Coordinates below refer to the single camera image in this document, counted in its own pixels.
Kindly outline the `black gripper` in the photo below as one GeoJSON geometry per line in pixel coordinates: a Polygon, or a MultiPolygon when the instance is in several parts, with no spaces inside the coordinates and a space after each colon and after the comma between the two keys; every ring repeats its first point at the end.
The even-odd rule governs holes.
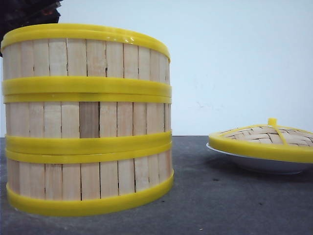
{"type": "Polygon", "coordinates": [[[0,39],[16,28],[59,21],[59,0],[1,0],[0,39]]]}

